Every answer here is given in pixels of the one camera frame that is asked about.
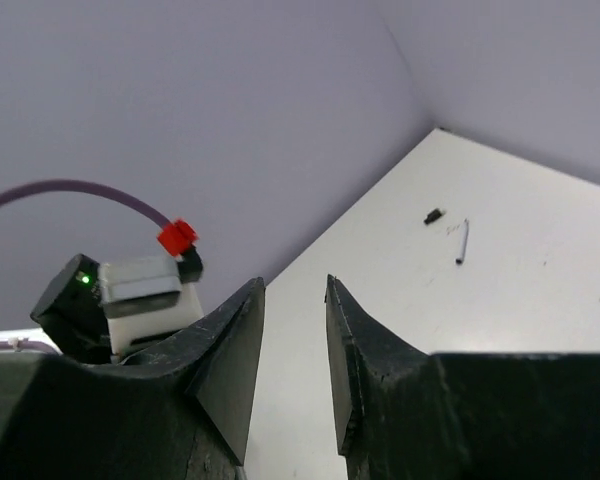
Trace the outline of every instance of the marker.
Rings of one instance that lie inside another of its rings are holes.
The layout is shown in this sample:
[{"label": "marker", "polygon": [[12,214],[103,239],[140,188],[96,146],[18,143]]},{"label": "marker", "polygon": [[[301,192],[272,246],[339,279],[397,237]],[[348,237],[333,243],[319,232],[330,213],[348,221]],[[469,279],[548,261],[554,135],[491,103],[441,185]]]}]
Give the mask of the marker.
[{"label": "marker", "polygon": [[460,253],[456,257],[456,265],[462,265],[464,263],[464,257],[467,255],[467,242],[469,241],[469,220],[464,220],[464,231],[462,232],[462,245],[460,246]]}]

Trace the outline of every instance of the small black object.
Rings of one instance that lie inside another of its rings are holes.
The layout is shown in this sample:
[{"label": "small black object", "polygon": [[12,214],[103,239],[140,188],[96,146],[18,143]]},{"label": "small black object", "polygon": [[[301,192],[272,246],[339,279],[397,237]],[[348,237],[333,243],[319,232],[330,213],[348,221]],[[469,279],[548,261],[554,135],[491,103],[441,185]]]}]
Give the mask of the small black object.
[{"label": "small black object", "polygon": [[74,256],[30,314],[62,353],[91,364],[109,363],[111,358],[107,317],[100,305],[99,266],[86,255]]},{"label": "small black object", "polygon": [[443,210],[440,210],[439,208],[431,210],[427,215],[427,218],[424,219],[424,224],[429,225],[435,222],[436,220],[440,219],[444,214],[445,212]]},{"label": "small black object", "polygon": [[327,282],[338,452],[351,480],[600,478],[600,355],[431,356]]},{"label": "small black object", "polygon": [[117,365],[0,354],[0,479],[225,480],[242,464],[264,281]]}]

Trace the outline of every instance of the red cable connector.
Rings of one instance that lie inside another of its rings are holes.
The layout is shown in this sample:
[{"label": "red cable connector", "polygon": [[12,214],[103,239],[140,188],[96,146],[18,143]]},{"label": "red cable connector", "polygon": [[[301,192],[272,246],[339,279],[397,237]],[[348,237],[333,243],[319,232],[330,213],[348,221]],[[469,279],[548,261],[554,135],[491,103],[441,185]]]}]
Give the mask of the red cable connector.
[{"label": "red cable connector", "polygon": [[158,241],[169,255],[177,257],[191,248],[198,240],[198,234],[182,219],[168,224],[158,235]]}]

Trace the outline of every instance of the table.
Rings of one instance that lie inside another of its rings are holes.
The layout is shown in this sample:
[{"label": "table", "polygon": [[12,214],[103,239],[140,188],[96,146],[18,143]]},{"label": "table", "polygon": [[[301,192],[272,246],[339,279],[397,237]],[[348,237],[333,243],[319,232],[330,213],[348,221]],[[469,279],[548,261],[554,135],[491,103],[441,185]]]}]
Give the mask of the table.
[{"label": "table", "polygon": [[[425,226],[436,207],[446,215]],[[600,352],[600,187],[433,131],[269,285],[249,478],[347,478],[328,273],[425,352]]]}]

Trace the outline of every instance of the gray wall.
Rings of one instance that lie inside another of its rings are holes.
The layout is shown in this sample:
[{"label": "gray wall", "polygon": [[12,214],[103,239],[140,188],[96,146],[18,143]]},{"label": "gray wall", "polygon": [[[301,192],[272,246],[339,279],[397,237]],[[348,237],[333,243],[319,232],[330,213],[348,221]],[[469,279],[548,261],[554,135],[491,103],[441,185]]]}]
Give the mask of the gray wall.
[{"label": "gray wall", "polygon": [[[372,0],[0,1],[0,190],[105,182],[199,231],[209,310],[271,279],[430,130]],[[76,252],[148,220],[49,194],[0,210],[0,327]]]},{"label": "gray wall", "polygon": [[376,0],[436,122],[600,183],[600,0]]}]

